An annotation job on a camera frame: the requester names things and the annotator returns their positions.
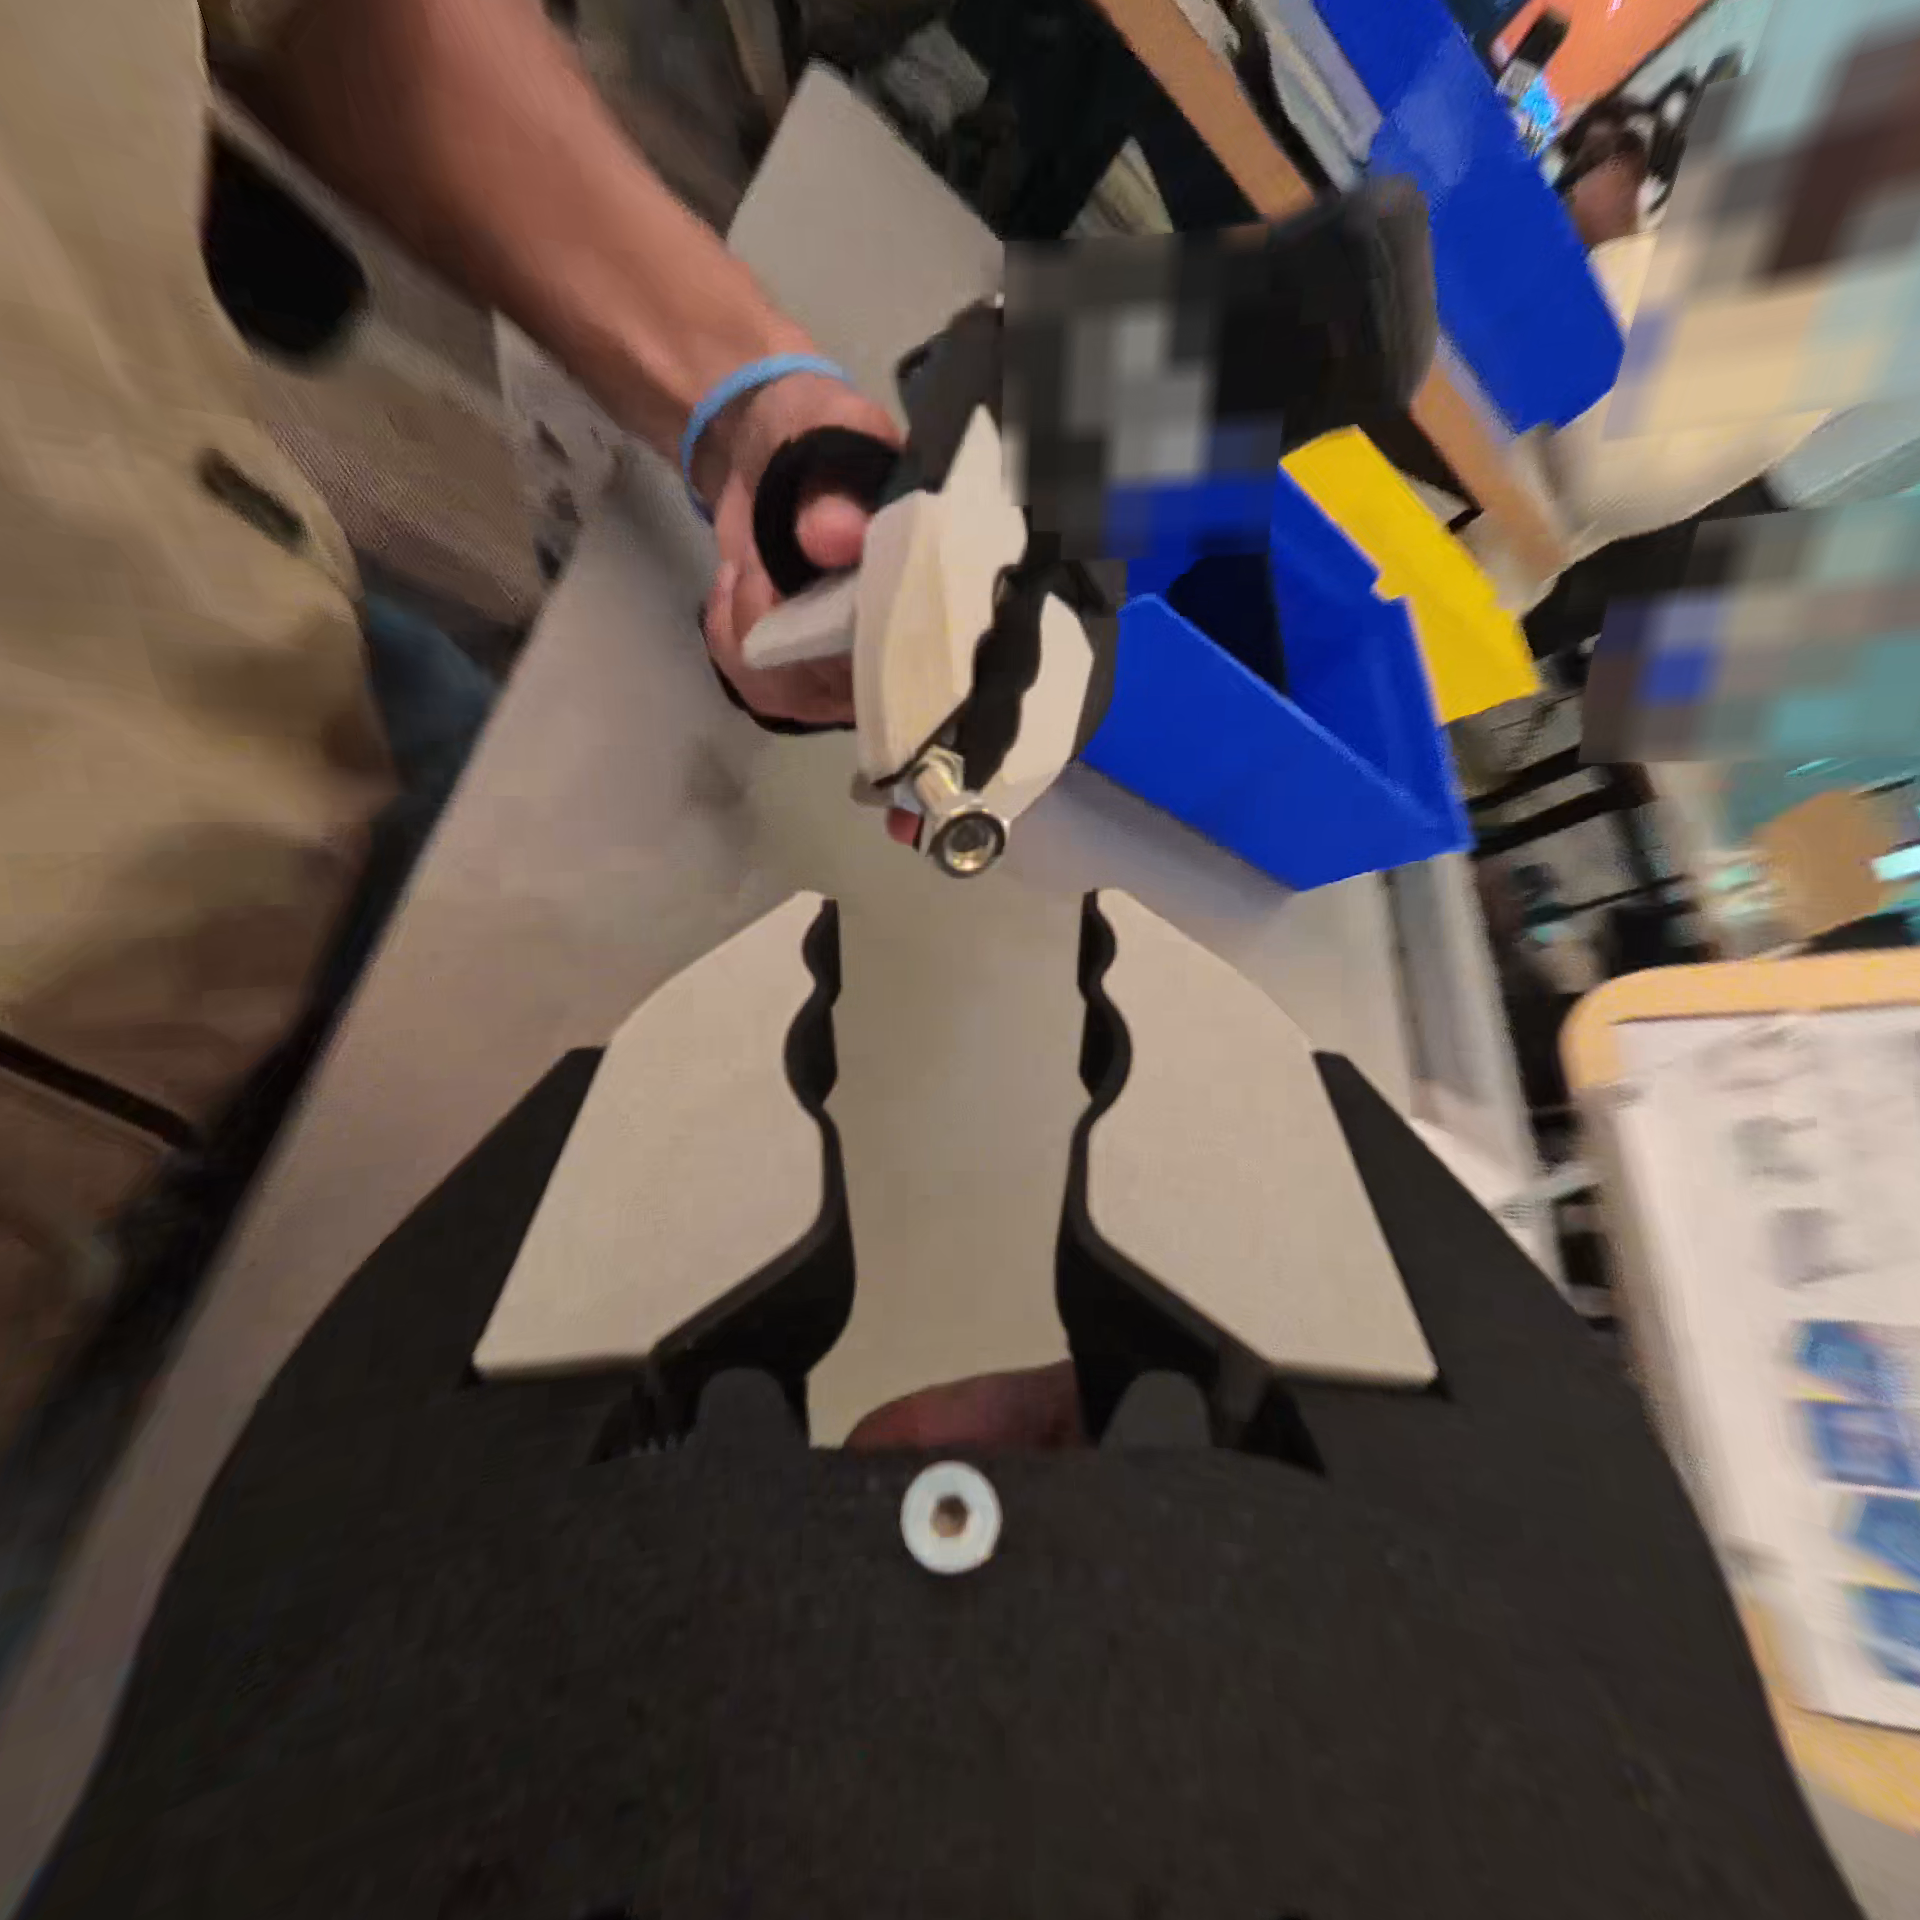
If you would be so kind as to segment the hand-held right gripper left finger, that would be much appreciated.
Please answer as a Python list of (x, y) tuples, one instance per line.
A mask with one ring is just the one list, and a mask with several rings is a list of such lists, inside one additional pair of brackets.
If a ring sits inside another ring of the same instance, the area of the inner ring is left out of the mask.
[(618, 1027), (473, 1352), (487, 1384), (612, 1376), (687, 1433), (713, 1379), (801, 1430), (857, 1283), (837, 1083), (841, 915), (788, 897)]

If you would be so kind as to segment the silver bolt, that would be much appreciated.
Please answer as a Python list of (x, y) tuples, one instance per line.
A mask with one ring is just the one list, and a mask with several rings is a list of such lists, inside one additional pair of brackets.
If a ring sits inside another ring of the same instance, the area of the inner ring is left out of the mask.
[(980, 804), (993, 810), (985, 798), (971, 786), (964, 760), (953, 748), (929, 748), (896, 783), (889, 808), (904, 814), (914, 826), (911, 847), (925, 862), (924, 832), (925, 816), (959, 810), (963, 804)]

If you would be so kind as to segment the brown wooden desk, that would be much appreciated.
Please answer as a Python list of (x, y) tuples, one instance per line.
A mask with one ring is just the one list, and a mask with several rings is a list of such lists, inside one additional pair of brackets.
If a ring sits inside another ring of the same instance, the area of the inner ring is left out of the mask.
[[(1228, 63), (1177, 6), (1100, 3), (1096, 11), (1161, 88), (1258, 217), (1283, 223), (1313, 204), (1311, 183), (1267, 130)], [(1564, 529), (1524, 478), (1514, 440), (1475, 386), (1465, 386), (1452, 371), (1445, 347), (1434, 351), (1408, 416), (1524, 570), (1551, 575), (1568, 563)]]

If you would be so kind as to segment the yellow storage bin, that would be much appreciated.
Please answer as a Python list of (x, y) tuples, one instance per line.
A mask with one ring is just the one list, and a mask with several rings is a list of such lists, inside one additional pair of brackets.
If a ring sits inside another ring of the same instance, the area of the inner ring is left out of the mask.
[(1408, 615), (1442, 724), (1541, 691), (1524, 632), (1491, 577), (1363, 432), (1297, 448), (1283, 471), (1375, 566), (1376, 596)]

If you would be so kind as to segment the person's left hand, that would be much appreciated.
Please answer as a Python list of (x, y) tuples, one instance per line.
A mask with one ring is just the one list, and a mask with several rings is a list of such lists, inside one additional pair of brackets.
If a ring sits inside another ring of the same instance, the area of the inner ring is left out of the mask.
[(711, 510), (716, 575), (705, 603), (711, 660), (731, 691), (767, 722), (839, 729), (852, 720), (845, 658), (752, 667), (745, 640), (779, 606), (752, 535), (752, 503), (779, 447), (812, 428), (837, 426), (899, 447), (896, 423), (845, 382), (802, 371), (756, 390), (706, 428), (693, 478)]

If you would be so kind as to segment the blue divided storage bin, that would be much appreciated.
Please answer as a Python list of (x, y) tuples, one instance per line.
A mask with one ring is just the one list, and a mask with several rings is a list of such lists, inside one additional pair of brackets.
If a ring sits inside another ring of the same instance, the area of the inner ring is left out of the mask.
[(1084, 761), (1293, 894), (1472, 847), (1408, 615), (1283, 468), (1263, 546), (1132, 566)]

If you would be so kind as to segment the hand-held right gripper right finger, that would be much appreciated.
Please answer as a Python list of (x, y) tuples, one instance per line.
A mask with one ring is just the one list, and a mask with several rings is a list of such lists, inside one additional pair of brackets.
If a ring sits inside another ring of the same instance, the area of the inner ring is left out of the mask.
[(1305, 1031), (1128, 894), (1084, 898), (1076, 988), (1058, 1315), (1088, 1433), (1153, 1376), (1218, 1447), (1288, 1447), (1297, 1384), (1440, 1386)]

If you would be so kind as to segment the white instruction board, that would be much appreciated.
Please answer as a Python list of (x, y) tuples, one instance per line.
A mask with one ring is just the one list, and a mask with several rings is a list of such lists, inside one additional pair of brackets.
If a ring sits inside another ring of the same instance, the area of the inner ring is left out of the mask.
[(1913, 1006), (1639, 1019), (1617, 1130), (1677, 1447), (1815, 1713), (1917, 1727)]

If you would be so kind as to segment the person's right hand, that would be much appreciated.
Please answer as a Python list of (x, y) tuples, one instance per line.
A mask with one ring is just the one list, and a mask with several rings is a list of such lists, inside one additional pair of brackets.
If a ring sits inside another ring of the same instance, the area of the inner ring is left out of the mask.
[(849, 1452), (976, 1455), (1074, 1450), (1088, 1439), (1074, 1369), (1064, 1362), (925, 1386), (866, 1414)]

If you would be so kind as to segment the instruction sheet on stand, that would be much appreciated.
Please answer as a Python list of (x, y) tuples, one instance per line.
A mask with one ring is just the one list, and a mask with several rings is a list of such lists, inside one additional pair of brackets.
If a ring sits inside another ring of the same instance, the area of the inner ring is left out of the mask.
[[(1711, 968), (1672, 968), (1625, 977), (1587, 998), (1561, 1038), (1581, 1148), (1596, 1169), (1601, 1231), (1611, 1262), (1617, 1320), (1651, 1418), (1676, 1460), (1711, 1534), (1677, 1447), (1672, 1382), (1655, 1321), (1642, 1219), (1625, 1190), (1617, 1130), (1624, 1081), (1619, 1028), (1639, 1019), (1796, 1015), (1917, 1003), (1915, 950), (1833, 952)], [(1904, 1836), (1915, 1836), (1915, 1732), (1898, 1732), (1815, 1713), (1794, 1691), (1783, 1664), (1778, 1624), (1739, 1571), (1721, 1555), (1738, 1609), (1761, 1656), (1763, 1682), (1804, 1779), (1835, 1806)]]

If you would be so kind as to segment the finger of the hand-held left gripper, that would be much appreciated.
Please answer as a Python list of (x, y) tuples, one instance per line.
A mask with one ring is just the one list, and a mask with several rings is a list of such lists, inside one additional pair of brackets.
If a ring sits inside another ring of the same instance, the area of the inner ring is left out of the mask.
[(861, 783), (896, 785), (949, 740), (968, 793), (1039, 795), (1036, 755), (1019, 745), (1039, 681), (1039, 596), (1025, 553), (1000, 426), (973, 410), (943, 486), (904, 495), (866, 532), (855, 592)]
[(973, 657), (953, 748), (968, 779), (1013, 830), (1061, 777), (1100, 674), (1081, 611), (1058, 592), (1009, 592)]

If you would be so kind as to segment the blue wristband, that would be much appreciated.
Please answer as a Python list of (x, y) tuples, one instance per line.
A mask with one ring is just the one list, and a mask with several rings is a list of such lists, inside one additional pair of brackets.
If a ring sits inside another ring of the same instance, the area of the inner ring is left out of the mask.
[(730, 491), (752, 499), (779, 447), (818, 426), (891, 435), (891, 418), (876, 414), (849, 372), (802, 338), (775, 342), (756, 358), (722, 354), (724, 342), (687, 347), (687, 366), (666, 375), (666, 396), (684, 401), (672, 426), (660, 423), (660, 447), (674, 448), (679, 481), (693, 510), (717, 524)]

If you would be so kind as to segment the person's left forearm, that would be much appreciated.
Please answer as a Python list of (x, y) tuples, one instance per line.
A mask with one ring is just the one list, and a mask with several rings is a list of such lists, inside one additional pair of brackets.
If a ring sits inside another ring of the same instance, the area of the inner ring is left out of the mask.
[(804, 331), (659, 178), (524, 3), (207, 6), (301, 168), (668, 448)]

